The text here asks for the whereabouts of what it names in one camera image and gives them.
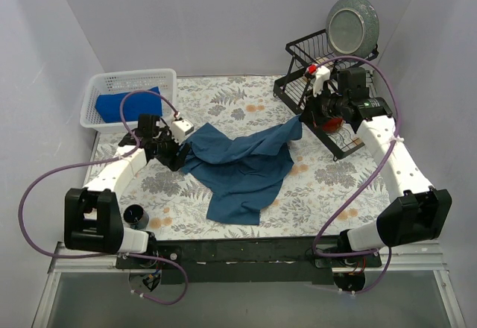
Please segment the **black wire dish rack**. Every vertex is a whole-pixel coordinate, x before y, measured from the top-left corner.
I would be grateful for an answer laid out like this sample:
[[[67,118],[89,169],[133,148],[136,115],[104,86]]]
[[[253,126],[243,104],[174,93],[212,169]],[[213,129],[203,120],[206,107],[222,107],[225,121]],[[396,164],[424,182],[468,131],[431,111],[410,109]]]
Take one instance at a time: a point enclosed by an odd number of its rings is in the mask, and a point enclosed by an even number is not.
[[[278,97],[294,114],[300,115],[305,109],[306,95],[312,91],[314,79],[306,77],[306,70],[313,63],[322,63],[335,56],[327,42],[326,31],[320,30],[285,45],[291,55],[286,75],[275,80],[273,94]],[[341,160],[364,147],[364,143],[355,135],[350,125],[315,124],[310,118],[303,124],[332,153],[334,161]]]

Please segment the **teal blue t shirt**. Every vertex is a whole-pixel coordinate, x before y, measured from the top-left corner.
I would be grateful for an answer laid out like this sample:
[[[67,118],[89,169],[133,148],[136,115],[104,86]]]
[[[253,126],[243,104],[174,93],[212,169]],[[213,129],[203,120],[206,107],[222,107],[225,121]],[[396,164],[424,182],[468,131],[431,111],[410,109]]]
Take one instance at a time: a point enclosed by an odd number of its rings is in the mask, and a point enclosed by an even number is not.
[[[259,225],[294,166],[290,141],[302,138],[298,117],[230,139],[210,123],[193,133],[182,167],[212,192],[206,218],[220,224]]]

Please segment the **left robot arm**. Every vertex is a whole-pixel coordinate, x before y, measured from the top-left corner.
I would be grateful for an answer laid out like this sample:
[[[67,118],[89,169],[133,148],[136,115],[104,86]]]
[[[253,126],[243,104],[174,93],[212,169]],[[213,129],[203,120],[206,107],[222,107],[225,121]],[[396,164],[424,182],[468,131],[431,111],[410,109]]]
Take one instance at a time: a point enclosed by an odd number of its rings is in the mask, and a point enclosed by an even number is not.
[[[160,116],[140,115],[137,128],[120,141],[115,160],[82,189],[66,193],[65,246],[95,253],[132,253],[140,267],[153,267],[159,258],[154,234],[124,226],[119,199],[151,160],[158,160],[171,171],[183,167],[190,149],[185,140],[193,131],[194,125],[183,118],[176,117],[166,124]]]

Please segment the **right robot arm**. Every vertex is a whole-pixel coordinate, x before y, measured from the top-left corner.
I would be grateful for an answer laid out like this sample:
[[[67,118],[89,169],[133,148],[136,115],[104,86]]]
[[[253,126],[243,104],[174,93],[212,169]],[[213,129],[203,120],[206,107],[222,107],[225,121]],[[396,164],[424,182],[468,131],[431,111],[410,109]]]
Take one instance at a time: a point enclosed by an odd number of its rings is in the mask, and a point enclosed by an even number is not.
[[[340,233],[336,249],[319,256],[338,257],[346,266],[384,247],[437,239],[452,205],[445,189],[436,189],[413,161],[397,121],[384,98],[373,97],[361,67],[331,75],[326,66],[310,65],[305,76],[314,82],[306,93],[302,119],[313,125],[341,119],[371,153],[388,190],[390,205],[369,224]]]

